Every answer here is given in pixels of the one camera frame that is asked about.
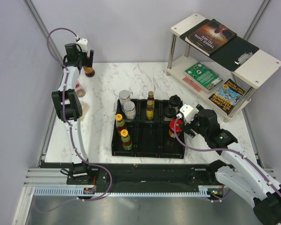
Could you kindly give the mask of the black-lid pepper shaker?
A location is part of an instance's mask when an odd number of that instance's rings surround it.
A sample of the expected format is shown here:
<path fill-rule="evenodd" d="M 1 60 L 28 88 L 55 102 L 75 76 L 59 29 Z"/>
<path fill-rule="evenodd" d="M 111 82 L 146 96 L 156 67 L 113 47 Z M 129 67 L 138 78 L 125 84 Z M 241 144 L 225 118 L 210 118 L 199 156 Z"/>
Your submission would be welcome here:
<path fill-rule="evenodd" d="M 176 109 L 172 106 L 165 107 L 163 111 L 163 120 L 164 121 L 172 121 L 176 116 Z"/>
<path fill-rule="evenodd" d="M 176 113 L 178 113 L 182 106 L 181 98 L 178 95 L 171 96 L 169 98 L 169 105 L 175 109 Z"/>

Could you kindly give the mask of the silver-lid salt jar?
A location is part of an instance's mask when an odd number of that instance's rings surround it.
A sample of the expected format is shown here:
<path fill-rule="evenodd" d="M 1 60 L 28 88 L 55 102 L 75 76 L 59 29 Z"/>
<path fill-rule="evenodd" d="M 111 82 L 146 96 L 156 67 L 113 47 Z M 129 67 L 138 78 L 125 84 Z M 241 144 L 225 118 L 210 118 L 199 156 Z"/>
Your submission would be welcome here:
<path fill-rule="evenodd" d="M 127 90 L 121 90 L 119 92 L 118 97 L 119 97 L 119 100 L 120 100 L 121 109 L 124 110 L 125 102 L 131 101 L 130 92 L 127 91 Z"/>

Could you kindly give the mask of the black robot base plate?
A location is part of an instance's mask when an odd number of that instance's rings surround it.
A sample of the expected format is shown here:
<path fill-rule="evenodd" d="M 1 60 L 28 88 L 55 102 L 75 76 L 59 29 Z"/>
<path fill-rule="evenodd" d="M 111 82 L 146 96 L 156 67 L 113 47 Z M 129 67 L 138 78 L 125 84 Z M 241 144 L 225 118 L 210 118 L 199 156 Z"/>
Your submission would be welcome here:
<path fill-rule="evenodd" d="M 84 164 L 71 166 L 68 185 L 95 185 L 99 192 L 192 192 L 218 186 L 215 172 L 226 163 L 210 164 Z"/>

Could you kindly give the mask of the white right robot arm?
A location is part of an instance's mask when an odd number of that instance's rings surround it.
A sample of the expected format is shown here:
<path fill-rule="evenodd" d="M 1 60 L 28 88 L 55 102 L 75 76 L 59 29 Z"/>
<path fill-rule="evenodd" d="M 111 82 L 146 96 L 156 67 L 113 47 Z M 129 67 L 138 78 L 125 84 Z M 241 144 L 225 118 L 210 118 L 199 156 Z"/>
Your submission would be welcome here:
<path fill-rule="evenodd" d="M 177 119 L 183 119 L 183 132 L 201 135 L 209 147 L 207 152 L 217 152 L 233 166 L 221 160 L 210 163 L 212 169 L 205 172 L 206 181 L 212 185 L 219 182 L 238 194 L 262 224 L 281 224 L 281 183 L 246 154 L 231 132 L 220 127 L 215 111 L 184 104 Z"/>

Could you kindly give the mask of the black six-compartment plastic tray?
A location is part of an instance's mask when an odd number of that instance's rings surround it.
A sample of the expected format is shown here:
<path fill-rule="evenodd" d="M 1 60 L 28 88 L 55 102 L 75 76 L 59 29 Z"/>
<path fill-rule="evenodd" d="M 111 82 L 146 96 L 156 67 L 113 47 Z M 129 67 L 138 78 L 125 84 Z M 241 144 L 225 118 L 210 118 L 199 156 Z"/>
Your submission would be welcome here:
<path fill-rule="evenodd" d="M 170 138 L 170 122 L 163 119 L 169 100 L 155 100 L 154 118 L 147 120 L 145 99 L 132 99 L 136 106 L 136 118 L 124 118 L 132 139 L 132 149 L 125 150 L 116 126 L 113 129 L 111 152 L 113 156 L 177 158 L 183 159 L 185 148 L 176 139 Z"/>

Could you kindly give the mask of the brown-lid spice jar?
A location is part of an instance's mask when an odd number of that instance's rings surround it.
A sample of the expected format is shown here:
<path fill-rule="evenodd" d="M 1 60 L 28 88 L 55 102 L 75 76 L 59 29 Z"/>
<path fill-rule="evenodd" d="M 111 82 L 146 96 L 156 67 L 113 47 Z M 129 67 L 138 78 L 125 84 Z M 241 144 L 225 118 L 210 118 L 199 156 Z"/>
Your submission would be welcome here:
<path fill-rule="evenodd" d="M 125 116 L 128 120 L 134 120 L 136 117 L 135 104 L 132 101 L 127 101 L 123 106 Z"/>

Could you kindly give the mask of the yellow-cap sauce bottle front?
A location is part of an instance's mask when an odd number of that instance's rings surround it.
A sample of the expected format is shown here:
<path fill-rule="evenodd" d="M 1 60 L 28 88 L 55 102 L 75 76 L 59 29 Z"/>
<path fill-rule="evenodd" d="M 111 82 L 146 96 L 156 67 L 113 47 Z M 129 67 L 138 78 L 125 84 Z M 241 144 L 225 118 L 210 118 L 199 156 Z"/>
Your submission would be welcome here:
<path fill-rule="evenodd" d="M 121 136 L 121 131 L 126 129 L 126 124 L 123 119 L 122 114 L 118 113 L 115 115 L 115 121 L 116 121 L 116 128 L 119 136 Z"/>

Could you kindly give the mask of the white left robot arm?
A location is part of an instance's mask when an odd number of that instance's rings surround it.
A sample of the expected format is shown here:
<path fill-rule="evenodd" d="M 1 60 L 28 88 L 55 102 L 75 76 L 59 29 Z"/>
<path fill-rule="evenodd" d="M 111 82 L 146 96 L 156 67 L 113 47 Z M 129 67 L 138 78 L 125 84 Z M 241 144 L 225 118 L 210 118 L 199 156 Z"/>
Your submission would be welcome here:
<path fill-rule="evenodd" d="M 57 117 L 64 123 L 71 147 L 71 166 L 68 177 L 78 179 L 82 184 L 93 180 L 93 172 L 88 162 L 81 135 L 82 105 L 75 87 L 81 73 L 87 52 L 78 43 L 65 45 L 63 77 L 57 91 L 52 92 L 52 100 Z"/>

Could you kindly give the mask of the small yellow-label brown bottle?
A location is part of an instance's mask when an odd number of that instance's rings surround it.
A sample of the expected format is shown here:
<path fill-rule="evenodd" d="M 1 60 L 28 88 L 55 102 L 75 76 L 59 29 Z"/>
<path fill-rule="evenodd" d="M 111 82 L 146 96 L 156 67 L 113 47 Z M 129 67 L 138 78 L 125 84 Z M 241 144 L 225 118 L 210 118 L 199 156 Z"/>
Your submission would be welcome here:
<path fill-rule="evenodd" d="M 148 92 L 148 101 L 152 101 L 152 103 L 154 104 L 154 92 L 153 91 L 149 91 Z"/>

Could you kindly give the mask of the yellow-cap sauce bottle tall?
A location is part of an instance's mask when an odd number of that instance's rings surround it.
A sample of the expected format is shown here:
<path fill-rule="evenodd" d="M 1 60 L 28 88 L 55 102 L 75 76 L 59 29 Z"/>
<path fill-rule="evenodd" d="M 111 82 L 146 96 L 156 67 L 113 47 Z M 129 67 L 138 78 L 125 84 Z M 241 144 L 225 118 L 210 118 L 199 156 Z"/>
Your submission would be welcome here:
<path fill-rule="evenodd" d="M 121 141 L 122 141 L 122 146 L 123 146 L 124 150 L 126 150 L 126 151 L 132 150 L 133 142 L 128 133 L 128 130 L 126 130 L 126 129 L 121 130 L 120 135 L 121 135 Z"/>

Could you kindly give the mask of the small brown-lid jar edge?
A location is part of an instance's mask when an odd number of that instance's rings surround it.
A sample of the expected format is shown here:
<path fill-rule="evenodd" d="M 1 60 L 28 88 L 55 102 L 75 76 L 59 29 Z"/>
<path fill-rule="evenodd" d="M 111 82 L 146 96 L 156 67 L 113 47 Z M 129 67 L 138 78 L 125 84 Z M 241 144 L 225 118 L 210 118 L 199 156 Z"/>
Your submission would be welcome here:
<path fill-rule="evenodd" d="M 152 100 L 147 101 L 146 117 L 148 120 L 154 118 L 154 102 Z"/>

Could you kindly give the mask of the red-lid sauce jar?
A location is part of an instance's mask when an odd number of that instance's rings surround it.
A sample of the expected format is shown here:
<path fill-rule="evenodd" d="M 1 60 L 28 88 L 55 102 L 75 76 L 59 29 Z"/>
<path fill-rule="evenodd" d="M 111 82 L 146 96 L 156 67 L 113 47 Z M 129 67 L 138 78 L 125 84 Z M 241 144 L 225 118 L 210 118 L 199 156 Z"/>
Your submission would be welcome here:
<path fill-rule="evenodd" d="M 92 59 L 89 56 L 87 56 L 86 63 L 83 66 L 85 75 L 87 77 L 93 77 L 95 75 L 95 70 L 93 69 L 92 66 L 93 66 L 93 61 L 92 61 Z"/>
<path fill-rule="evenodd" d="M 175 119 L 173 119 L 170 124 L 169 124 L 169 138 L 174 140 L 176 138 L 175 134 L 174 134 L 174 125 L 175 125 Z M 178 120 L 176 123 L 176 133 L 178 136 L 180 136 L 180 134 L 182 133 L 182 129 L 181 126 L 183 125 L 183 121 L 182 120 Z"/>

